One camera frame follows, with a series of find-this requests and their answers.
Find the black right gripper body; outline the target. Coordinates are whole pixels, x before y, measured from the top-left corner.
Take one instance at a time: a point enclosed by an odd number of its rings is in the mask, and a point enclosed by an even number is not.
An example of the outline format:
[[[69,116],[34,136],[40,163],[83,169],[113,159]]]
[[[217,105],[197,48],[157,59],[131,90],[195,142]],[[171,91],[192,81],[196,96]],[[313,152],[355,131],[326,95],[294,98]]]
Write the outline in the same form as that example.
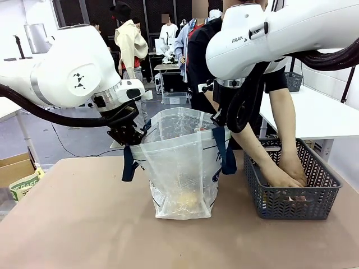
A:
[[[213,100],[219,104],[217,112],[222,112],[224,123],[227,122],[228,107],[233,99],[233,88],[225,87],[214,82]]]

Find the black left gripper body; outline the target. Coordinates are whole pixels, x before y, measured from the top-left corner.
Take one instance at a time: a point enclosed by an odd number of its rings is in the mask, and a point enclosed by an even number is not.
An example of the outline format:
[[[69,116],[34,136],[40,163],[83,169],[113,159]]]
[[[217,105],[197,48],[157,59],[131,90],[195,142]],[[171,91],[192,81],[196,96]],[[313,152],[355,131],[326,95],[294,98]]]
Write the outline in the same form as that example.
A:
[[[135,125],[122,125],[110,128],[107,134],[122,146],[134,146],[141,143],[146,135],[146,130]]]

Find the clear shopping bag navy handles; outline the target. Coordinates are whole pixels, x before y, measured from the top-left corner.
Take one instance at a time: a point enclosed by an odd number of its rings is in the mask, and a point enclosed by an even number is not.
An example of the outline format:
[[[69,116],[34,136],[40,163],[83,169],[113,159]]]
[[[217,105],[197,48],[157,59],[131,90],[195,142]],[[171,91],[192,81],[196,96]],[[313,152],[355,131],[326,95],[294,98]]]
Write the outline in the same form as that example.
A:
[[[195,133],[197,127],[206,131]],[[140,144],[124,148],[122,180],[132,181],[138,167],[147,172],[157,218],[210,218],[219,176],[237,171],[229,145],[230,130],[214,125],[211,114],[184,107],[162,110],[145,125],[145,130]],[[198,193],[202,213],[184,216],[169,209],[170,196],[184,191]]]

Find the yellow snack pack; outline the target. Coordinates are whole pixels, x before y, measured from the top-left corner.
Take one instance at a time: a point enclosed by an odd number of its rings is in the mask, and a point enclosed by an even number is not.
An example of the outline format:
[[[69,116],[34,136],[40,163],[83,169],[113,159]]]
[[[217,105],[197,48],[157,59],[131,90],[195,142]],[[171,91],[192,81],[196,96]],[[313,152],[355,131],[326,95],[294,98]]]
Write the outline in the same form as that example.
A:
[[[184,191],[172,194],[169,209],[178,215],[194,215],[202,213],[200,196],[195,191]]]

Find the grey plastic basket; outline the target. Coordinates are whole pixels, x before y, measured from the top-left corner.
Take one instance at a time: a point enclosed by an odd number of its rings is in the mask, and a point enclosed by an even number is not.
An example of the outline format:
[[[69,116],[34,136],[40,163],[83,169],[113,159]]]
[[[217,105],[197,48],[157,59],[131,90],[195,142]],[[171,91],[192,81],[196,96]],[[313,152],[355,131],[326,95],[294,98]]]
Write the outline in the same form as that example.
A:
[[[307,178],[305,188],[272,187],[258,164],[244,153],[243,168],[249,193],[262,219],[325,220],[329,216],[342,183],[303,140],[297,139],[296,145]],[[288,200],[295,196],[305,196],[306,201]]]
[[[290,92],[299,92],[303,75],[300,75],[295,72],[285,72],[284,73],[286,80],[287,80],[287,86]]]

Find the person's right forearm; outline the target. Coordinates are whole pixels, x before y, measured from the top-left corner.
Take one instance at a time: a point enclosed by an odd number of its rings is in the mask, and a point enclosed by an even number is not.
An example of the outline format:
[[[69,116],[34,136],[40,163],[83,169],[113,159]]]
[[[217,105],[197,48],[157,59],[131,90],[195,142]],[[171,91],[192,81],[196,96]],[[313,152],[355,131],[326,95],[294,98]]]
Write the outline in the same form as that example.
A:
[[[257,162],[261,171],[279,169],[262,147],[248,123],[240,133],[232,132],[231,135],[243,150]]]

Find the person's left forearm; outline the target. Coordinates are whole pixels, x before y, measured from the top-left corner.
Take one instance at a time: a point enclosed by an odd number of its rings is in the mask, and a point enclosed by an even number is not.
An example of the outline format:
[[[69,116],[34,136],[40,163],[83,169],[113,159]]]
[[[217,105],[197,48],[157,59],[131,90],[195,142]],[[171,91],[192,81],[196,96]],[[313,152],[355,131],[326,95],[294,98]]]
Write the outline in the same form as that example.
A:
[[[287,88],[269,93],[271,110],[282,142],[282,155],[298,156],[296,147],[296,114],[292,97]]]

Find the person's right hand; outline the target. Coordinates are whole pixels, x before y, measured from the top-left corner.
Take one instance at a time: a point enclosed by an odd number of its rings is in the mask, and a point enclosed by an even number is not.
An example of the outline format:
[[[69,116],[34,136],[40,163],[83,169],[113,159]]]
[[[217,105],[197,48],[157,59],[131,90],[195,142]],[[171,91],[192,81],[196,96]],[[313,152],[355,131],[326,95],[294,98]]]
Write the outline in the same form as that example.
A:
[[[297,180],[290,177],[281,169],[269,169],[269,170],[262,170],[262,173],[266,180],[270,183],[273,187],[279,188],[301,188],[303,185],[298,182]]]

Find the person's left hand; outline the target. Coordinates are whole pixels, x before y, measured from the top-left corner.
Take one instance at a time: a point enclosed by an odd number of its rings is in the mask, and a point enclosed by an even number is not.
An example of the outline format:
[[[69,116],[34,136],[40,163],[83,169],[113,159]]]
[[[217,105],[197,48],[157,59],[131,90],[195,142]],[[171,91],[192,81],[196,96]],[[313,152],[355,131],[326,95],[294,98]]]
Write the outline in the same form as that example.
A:
[[[298,156],[281,157],[279,167],[303,187],[307,186],[305,171]]]

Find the clear plastic storage bin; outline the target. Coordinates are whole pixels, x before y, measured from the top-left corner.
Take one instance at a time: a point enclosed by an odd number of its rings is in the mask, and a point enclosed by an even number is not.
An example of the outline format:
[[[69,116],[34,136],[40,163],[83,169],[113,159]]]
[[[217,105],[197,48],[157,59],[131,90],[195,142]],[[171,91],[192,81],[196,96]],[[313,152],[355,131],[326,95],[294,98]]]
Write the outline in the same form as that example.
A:
[[[164,105],[180,105],[187,103],[187,92],[164,92],[162,97]]]

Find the person in black T-shirt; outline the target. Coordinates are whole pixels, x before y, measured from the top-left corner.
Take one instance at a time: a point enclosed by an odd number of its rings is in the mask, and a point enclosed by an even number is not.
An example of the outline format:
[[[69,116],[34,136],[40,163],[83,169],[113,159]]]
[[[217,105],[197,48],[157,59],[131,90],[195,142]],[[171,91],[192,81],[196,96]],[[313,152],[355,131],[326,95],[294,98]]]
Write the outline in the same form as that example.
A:
[[[207,67],[205,54],[210,40],[221,31],[222,23],[222,17],[211,20],[196,30],[188,42],[187,73],[193,92],[191,107],[210,114],[215,114],[219,107],[219,104],[213,100],[213,91],[198,93],[197,86],[214,78]],[[285,69],[264,73],[266,66],[266,63],[257,64],[242,87],[231,87],[233,99],[228,107],[225,124],[234,133],[240,133],[247,123],[251,128],[255,126],[263,93],[269,94],[271,91],[288,89]],[[225,86],[221,80],[216,81]]]

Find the black box under table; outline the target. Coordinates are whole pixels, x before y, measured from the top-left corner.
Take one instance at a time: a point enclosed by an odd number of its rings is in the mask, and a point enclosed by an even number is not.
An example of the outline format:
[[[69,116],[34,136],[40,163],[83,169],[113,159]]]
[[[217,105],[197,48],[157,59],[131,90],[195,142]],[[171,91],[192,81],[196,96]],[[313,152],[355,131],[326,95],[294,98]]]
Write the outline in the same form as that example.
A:
[[[179,72],[162,73],[164,92],[187,92],[187,84]]]

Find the white computer tower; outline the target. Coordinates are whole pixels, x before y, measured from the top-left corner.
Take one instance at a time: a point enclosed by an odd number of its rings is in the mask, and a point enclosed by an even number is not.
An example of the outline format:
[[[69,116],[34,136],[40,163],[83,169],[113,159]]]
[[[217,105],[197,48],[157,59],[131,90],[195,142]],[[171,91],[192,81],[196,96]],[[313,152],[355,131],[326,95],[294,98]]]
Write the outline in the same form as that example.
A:
[[[162,94],[163,79],[160,73],[154,76],[155,88],[158,95]]]

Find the small background table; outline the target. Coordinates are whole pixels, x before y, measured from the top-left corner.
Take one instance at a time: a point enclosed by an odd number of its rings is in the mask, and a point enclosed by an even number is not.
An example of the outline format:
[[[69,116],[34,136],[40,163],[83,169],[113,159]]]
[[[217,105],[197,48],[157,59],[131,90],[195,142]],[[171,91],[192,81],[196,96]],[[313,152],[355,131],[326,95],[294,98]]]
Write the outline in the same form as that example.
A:
[[[160,83],[163,84],[163,75],[165,73],[174,73],[174,74],[180,74],[180,68],[178,64],[159,64],[154,67],[155,71],[158,71],[160,74]]]

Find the mannequin with blue shirt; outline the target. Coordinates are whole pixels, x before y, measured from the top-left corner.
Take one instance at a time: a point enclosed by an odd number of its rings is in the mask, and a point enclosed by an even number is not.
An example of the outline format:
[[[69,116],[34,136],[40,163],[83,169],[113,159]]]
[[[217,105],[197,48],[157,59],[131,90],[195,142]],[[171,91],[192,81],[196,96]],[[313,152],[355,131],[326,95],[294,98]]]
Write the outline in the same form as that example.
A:
[[[196,30],[207,23],[208,0],[192,0],[192,19],[181,29],[174,43],[174,53],[184,83],[188,83],[188,42]]]

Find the small white background robot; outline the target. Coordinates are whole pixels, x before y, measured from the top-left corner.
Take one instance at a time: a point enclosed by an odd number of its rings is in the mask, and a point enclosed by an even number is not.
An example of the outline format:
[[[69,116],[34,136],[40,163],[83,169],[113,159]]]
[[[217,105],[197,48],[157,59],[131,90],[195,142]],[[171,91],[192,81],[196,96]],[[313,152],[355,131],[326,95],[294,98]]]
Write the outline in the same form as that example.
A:
[[[163,64],[178,64],[178,58],[174,53],[174,44],[176,38],[170,38],[169,34],[165,33],[165,38],[155,39],[156,55],[162,55]]]

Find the background person white T-shirt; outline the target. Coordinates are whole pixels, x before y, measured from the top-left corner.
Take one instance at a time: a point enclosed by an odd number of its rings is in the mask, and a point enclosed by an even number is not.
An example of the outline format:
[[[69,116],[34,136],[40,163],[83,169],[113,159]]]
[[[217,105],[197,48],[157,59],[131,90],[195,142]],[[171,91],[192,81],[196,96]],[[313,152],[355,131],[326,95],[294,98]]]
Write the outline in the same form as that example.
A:
[[[172,15],[168,13],[162,14],[162,28],[159,38],[166,40],[167,38],[175,38],[178,26],[172,22]]]

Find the person in cream hoodie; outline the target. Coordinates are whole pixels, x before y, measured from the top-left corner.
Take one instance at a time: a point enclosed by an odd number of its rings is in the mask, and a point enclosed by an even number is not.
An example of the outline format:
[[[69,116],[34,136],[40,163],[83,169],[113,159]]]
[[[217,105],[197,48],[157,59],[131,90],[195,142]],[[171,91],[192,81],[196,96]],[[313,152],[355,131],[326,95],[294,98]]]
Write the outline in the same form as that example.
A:
[[[148,45],[137,26],[131,19],[131,7],[117,1],[110,8],[112,16],[120,23],[115,30],[114,41],[120,49],[118,70],[125,80],[143,80],[141,73],[141,61],[148,54]]]

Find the white side table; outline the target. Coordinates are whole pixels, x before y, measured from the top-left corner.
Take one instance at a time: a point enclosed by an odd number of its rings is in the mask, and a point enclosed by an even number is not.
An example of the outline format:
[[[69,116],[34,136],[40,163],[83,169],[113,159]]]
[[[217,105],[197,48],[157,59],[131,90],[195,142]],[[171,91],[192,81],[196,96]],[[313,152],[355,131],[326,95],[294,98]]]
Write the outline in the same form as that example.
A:
[[[328,161],[336,138],[359,137],[359,111],[304,85],[292,92],[296,137],[323,140],[320,156]]]

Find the brown cardboard box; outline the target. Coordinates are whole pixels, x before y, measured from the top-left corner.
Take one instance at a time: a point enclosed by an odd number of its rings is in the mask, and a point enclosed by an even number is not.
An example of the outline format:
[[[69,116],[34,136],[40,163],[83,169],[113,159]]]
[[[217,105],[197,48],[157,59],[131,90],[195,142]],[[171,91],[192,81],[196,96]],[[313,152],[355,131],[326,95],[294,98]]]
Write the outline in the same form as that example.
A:
[[[0,188],[7,188],[13,182],[35,173],[32,156],[26,152],[0,160]]]

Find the black slanted stand pole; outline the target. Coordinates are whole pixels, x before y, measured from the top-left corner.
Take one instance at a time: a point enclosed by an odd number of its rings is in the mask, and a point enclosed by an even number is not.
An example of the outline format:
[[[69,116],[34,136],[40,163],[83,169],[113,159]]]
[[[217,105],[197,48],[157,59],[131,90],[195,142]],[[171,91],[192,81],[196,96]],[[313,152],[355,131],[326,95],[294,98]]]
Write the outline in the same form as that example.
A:
[[[344,88],[342,98],[340,100],[341,103],[345,103],[347,101],[347,95],[348,95],[349,88],[350,88],[350,85],[351,85],[351,82],[352,82],[352,79],[353,79],[353,75],[355,73],[355,69],[356,69],[356,67],[353,66],[351,68],[351,70],[350,70],[350,73],[349,73],[349,76],[348,76],[348,79],[347,79],[347,82],[346,82],[346,86]]]

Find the grey panel board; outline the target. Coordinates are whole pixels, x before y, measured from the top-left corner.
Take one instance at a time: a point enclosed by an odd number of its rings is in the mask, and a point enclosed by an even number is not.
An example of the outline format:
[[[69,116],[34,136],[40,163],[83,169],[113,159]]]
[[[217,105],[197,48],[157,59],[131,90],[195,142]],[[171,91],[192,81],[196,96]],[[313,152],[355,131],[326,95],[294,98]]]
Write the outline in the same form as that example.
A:
[[[47,33],[43,24],[24,25],[27,40],[32,54],[47,53],[50,45],[47,42]]]

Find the black tripod stand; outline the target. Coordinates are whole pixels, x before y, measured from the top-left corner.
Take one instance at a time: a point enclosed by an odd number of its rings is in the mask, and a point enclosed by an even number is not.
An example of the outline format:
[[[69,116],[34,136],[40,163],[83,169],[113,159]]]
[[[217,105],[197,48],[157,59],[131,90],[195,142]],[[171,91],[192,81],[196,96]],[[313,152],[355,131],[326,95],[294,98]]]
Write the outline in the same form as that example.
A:
[[[32,59],[32,56],[26,57],[24,55],[24,51],[23,51],[22,46],[21,46],[20,38],[17,35],[14,35],[14,38],[16,40],[16,44],[17,44],[17,47],[18,47],[19,52],[20,52],[20,59]]]

